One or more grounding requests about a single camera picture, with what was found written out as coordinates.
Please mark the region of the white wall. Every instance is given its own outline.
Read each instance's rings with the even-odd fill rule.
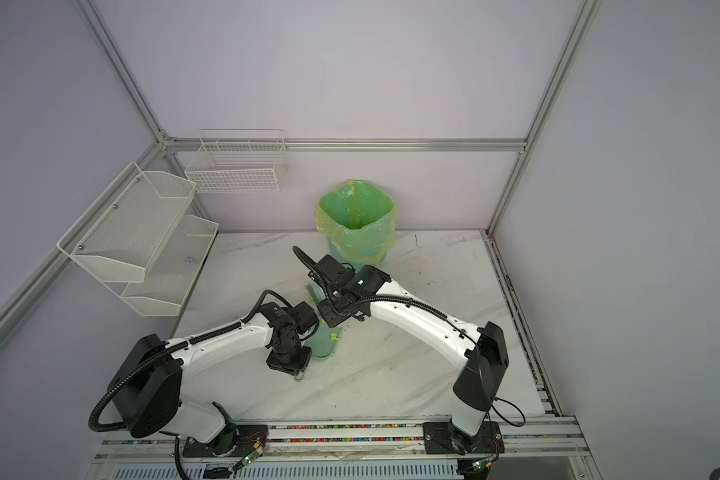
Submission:
[[[720,466],[720,0],[606,0],[498,242],[605,478]]]
[[[100,0],[169,134],[524,138],[580,0]]]
[[[71,2],[0,1],[0,307],[149,144]]]
[[[191,152],[179,153],[187,165]],[[314,230],[321,196],[349,179],[384,189],[398,228],[485,228],[514,165],[514,152],[295,152],[280,191],[201,194],[221,230]]]
[[[0,0],[0,306],[150,144],[68,0]],[[102,435],[88,413],[138,317],[69,266],[0,353],[0,480],[82,478]]]

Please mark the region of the white wire basket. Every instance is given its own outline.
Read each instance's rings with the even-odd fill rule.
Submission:
[[[218,229],[210,220],[182,216],[144,282],[128,283],[120,298],[142,316],[178,316]]]
[[[282,130],[198,130],[186,177],[203,194],[280,190],[288,171]]]
[[[144,282],[195,196],[190,180],[126,169],[133,168],[134,178],[81,240],[65,249],[67,232],[57,243],[102,283]]]

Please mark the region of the trash can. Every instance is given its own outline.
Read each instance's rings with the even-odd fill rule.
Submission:
[[[350,180],[320,199],[315,219],[318,232],[328,238],[331,255],[359,270],[384,260],[394,243],[398,211],[384,190]]]

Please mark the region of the marble tabletop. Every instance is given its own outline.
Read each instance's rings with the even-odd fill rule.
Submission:
[[[292,304],[307,300],[307,269],[291,251],[313,259],[328,253],[316,232],[219,234],[176,336],[207,330],[248,313],[264,289]],[[526,416],[544,408],[518,334],[478,230],[405,231],[379,268],[423,301],[460,320],[504,331],[510,364],[499,396]],[[404,418],[448,415],[459,370],[413,335],[374,318],[342,324],[334,353],[312,360],[304,378],[270,370],[269,350],[244,352],[194,376],[182,390],[224,405],[232,417],[253,420]],[[497,406],[507,417],[512,408]]]

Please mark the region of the robotic arm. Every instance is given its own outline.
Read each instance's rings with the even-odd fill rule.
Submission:
[[[509,365],[501,328],[442,313],[374,266],[355,272],[330,255],[315,263],[293,249],[326,295],[318,310],[329,326],[373,316],[410,332],[461,367],[453,390],[463,404],[453,412],[448,431],[454,451],[471,452]],[[165,342],[156,335],[139,340],[91,413],[89,427],[98,432],[127,428],[135,438],[156,432],[185,435],[213,455],[228,455],[236,442],[235,423],[219,404],[182,394],[181,385],[218,362],[260,347],[272,348],[266,360],[270,369],[294,376],[304,372],[312,352],[302,345],[306,338],[301,335],[318,328],[317,315],[306,302],[291,307],[281,298],[285,307],[262,304],[269,293],[278,296],[266,290],[248,316],[216,329]],[[110,400],[124,421],[101,425],[98,417]]]

